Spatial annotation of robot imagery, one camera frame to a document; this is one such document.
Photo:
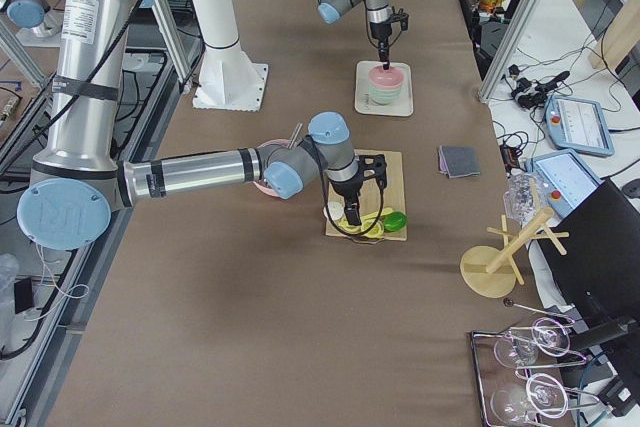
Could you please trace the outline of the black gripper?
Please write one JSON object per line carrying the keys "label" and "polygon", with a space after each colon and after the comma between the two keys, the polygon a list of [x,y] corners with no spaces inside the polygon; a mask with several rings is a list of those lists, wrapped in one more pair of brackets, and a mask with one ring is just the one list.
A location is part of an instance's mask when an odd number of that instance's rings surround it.
{"label": "black gripper", "polygon": [[345,201],[344,215],[347,223],[351,226],[361,225],[359,196],[363,183],[364,174],[360,168],[357,168],[356,173],[350,179],[343,181],[330,179],[334,191]]}
{"label": "black gripper", "polygon": [[391,22],[385,20],[383,22],[368,22],[371,38],[378,46],[378,57],[384,70],[390,68],[389,58],[389,37],[392,35]]}

